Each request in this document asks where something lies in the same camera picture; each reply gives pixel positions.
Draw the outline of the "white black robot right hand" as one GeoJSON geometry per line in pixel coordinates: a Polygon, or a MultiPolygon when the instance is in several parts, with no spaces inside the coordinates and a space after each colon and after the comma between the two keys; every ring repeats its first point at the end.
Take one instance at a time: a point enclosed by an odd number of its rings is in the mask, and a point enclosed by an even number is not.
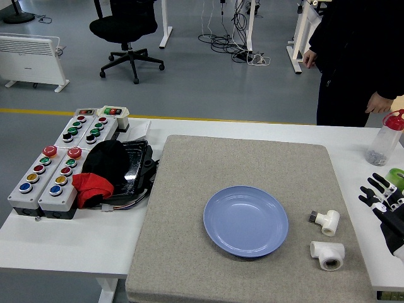
{"type": "Polygon", "coordinates": [[[365,196],[360,195],[359,199],[381,221],[380,228],[390,253],[403,262],[403,191],[377,173],[367,180],[381,195],[361,186],[365,196]]]}

